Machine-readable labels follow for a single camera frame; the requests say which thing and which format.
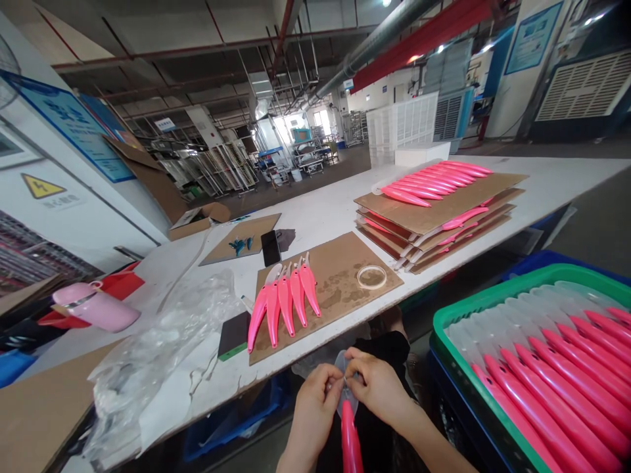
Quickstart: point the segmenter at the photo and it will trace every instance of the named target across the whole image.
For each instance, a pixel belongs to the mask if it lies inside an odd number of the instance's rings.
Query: pink water bottle
[[[79,319],[108,332],[120,332],[136,322],[140,311],[98,291],[102,285],[101,281],[77,282],[55,291],[53,300]]]

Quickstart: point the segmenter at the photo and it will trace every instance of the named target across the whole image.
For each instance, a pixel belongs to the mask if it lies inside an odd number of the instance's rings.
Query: factory floor
[[[462,148],[477,146],[474,140],[465,140]],[[571,145],[518,145],[490,142],[459,154],[493,156],[547,156],[554,158],[631,158],[629,139],[606,139],[596,145],[577,143]],[[363,172],[370,168],[368,146],[356,146],[340,151],[340,162],[326,167],[324,173],[306,178],[292,187],[281,187],[278,192],[262,183],[257,193],[250,192],[241,199],[224,198],[234,216],[274,205],[283,200],[317,189]],[[631,168],[618,174],[599,187],[574,201],[577,213],[569,220],[548,249],[581,259],[587,263],[608,269],[625,277],[631,277],[631,251],[628,235],[631,233]],[[414,341],[412,351],[421,356],[427,353],[429,337]],[[247,450],[241,451],[213,472],[239,471],[243,473],[274,472],[280,454],[285,448],[290,422],[282,424],[264,436]]]

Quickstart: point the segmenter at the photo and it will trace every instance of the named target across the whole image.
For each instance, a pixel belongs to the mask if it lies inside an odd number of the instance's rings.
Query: person's hand
[[[309,472],[327,443],[342,395],[342,372],[323,363],[304,381],[294,409],[289,440],[277,472]]]
[[[346,350],[344,356],[351,359],[344,374],[346,385],[358,401],[396,429],[396,425],[413,410],[413,401],[394,369],[385,361],[355,347]],[[361,374],[360,378],[353,377],[357,372]]]

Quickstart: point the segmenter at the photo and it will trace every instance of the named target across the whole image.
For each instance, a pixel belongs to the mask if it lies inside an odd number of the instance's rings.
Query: white table
[[[420,275],[401,273],[400,277],[404,281],[402,286],[253,366],[249,366],[248,354],[245,351],[234,356],[229,362],[218,363],[212,379],[209,382],[202,382],[197,388],[186,421],[173,431],[203,417],[207,412],[244,392],[255,383],[288,367],[329,340],[374,318],[383,310],[517,234],[631,164],[631,160],[578,158],[458,156],[456,159],[480,164],[496,172],[523,173],[530,176],[518,185],[526,192],[513,202],[517,208],[513,210],[510,221],[472,242],[461,251],[453,253]],[[289,254],[283,257],[297,254],[343,233],[354,231],[357,204],[353,202],[353,199],[370,192],[372,184],[397,170],[400,168],[394,166],[371,169],[260,210],[252,217],[282,213],[277,228],[296,229],[296,239],[291,244]],[[31,367],[29,373],[48,369],[146,327],[151,323],[160,301],[173,286],[174,281],[178,280],[189,266],[186,277],[182,278],[180,284],[194,284],[196,280],[199,281],[225,268],[230,268],[235,275],[237,296],[244,294],[253,300],[256,275],[264,266],[262,254],[213,265],[197,266],[231,228],[232,226],[222,225],[209,233],[191,235],[155,249],[136,269],[137,274],[145,279],[146,284],[127,299],[127,303],[142,311],[138,322],[120,334],[107,334],[96,328],[71,330]],[[370,240],[361,234],[359,237],[384,262],[394,263],[390,256]],[[138,451],[138,447],[139,445],[134,442],[125,446],[110,458],[111,465],[109,466],[132,458]],[[76,460],[72,464],[73,471],[80,470],[75,467]]]

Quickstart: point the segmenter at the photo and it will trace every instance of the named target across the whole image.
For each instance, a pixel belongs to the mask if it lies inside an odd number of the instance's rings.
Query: warning sign
[[[58,186],[57,184],[53,184],[48,181],[44,181],[43,179],[39,179],[28,174],[22,173],[22,178],[26,183],[28,190],[31,191],[31,195],[33,196],[33,198],[36,199],[50,197],[67,191],[67,189],[65,189],[64,187]]]

